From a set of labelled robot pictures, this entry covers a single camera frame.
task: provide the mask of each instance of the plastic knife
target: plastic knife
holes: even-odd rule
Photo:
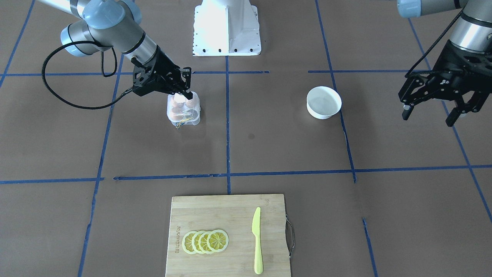
[[[256,274],[263,273],[263,256],[261,255],[261,239],[260,239],[260,213],[261,208],[257,207],[253,216],[253,224],[251,225],[251,231],[256,238],[256,245],[254,248],[254,272]]]

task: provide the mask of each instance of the light blue joint cap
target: light blue joint cap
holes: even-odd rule
[[[422,14],[422,0],[398,0],[398,12],[404,18],[419,17]]]
[[[130,8],[133,20],[135,20],[137,24],[142,23],[142,12],[140,12],[140,8],[137,4],[135,4],[132,0],[121,0],[121,2],[125,3],[128,8]]]
[[[60,40],[62,41],[61,43],[63,45],[67,43],[73,42],[72,39],[70,38],[70,35],[68,34],[68,26],[63,29],[63,31],[60,34]],[[75,57],[85,57],[88,56],[84,54],[82,51],[79,50],[75,45],[69,46],[65,48],[66,51],[68,51],[70,54],[74,55]]]
[[[115,0],[91,0],[82,12],[82,19],[94,29],[107,29],[123,20],[124,8]]]

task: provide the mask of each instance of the cutting board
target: cutting board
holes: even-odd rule
[[[283,194],[178,196],[171,203],[166,277],[257,277],[251,223],[261,207],[261,277],[290,277],[285,240]],[[229,245],[223,252],[190,255],[181,247],[189,231],[223,229]]]

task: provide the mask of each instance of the cutting board handle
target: cutting board handle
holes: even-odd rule
[[[296,247],[296,235],[294,234],[294,226],[289,221],[289,216],[285,214],[285,240],[287,242],[287,249],[289,250],[289,258],[292,257],[292,251]]]

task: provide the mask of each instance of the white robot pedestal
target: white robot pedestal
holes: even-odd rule
[[[261,53],[258,9],[249,0],[203,0],[195,8],[194,56]]]

